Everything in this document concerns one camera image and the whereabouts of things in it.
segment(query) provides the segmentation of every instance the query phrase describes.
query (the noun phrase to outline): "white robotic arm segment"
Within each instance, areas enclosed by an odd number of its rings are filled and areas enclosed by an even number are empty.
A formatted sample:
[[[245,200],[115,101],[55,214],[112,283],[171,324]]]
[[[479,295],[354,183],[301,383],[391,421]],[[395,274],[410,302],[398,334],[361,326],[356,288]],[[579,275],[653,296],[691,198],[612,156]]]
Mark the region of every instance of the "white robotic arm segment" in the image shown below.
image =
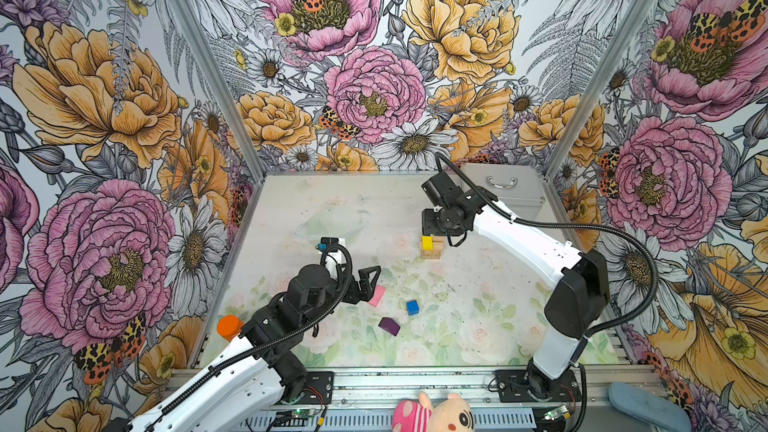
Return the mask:
[[[252,347],[252,343],[247,338],[235,337],[219,357],[209,364],[209,367],[220,364]],[[249,410],[267,408],[283,396],[284,387],[280,384],[278,373],[262,358],[256,360],[248,357],[209,379],[182,404],[165,415],[160,422],[154,423],[164,407],[207,372],[208,368],[200,371],[159,405],[134,418],[131,422],[133,430],[139,432],[152,430],[150,426],[154,424],[155,432],[188,432],[189,430],[225,432],[232,430],[243,417],[247,417]]]
[[[507,220],[485,206],[475,216],[475,232],[503,246],[532,268],[550,289],[555,288],[563,277],[563,269],[572,268],[581,260],[579,250],[570,242],[561,244],[537,228],[514,223],[517,215],[504,202],[496,201],[495,205],[509,212],[512,219]]]

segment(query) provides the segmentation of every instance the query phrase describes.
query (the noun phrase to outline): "floral table mat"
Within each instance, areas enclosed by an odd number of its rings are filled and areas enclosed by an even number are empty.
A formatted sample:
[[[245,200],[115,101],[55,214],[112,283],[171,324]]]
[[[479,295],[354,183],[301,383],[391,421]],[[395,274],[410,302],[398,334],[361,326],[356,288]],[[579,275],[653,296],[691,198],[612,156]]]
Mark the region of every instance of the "floral table mat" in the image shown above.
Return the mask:
[[[536,274],[490,239],[470,234],[439,260],[419,256],[421,184],[428,175],[270,176],[237,263],[210,321],[206,364],[226,346],[217,319],[247,321],[306,264],[319,260],[321,236],[344,237],[354,269],[381,265],[386,293],[378,307],[341,304],[294,348],[307,367],[402,367],[525,364],[547,322],[550,291]],[[554,220],[544,204],[538,220]],[[563,240],[558,232],[552,236]],[[420,312],[408,316],[406,302]],[[379,328],[382,317],[401,326],[397,337]],[[604,333],[582,359],[614,364]]]

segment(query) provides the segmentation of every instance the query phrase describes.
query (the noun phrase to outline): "blue block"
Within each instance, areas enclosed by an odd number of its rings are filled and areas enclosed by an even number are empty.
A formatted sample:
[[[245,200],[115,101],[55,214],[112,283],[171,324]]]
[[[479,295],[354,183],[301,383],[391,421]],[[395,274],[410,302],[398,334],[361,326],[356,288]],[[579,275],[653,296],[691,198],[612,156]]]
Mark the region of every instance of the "blue block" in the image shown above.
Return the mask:
[[[408,308],[408,315],[416,315],[418,313],[417,301],[406,302],[406,307]]]

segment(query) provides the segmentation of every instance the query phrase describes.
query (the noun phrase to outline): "plush toy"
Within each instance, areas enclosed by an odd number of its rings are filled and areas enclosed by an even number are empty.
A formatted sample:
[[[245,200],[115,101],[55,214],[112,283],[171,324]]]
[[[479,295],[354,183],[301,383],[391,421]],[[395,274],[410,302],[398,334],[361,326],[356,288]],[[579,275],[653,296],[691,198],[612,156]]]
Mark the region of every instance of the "plush toy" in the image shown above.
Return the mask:
[[[404,400],[395,408],[392,432],[466,432],[475,429],[475,416],[469,404],[458,394],[448,394],[448,399],[437,407],[427,394],[418,395],[418,403]]]

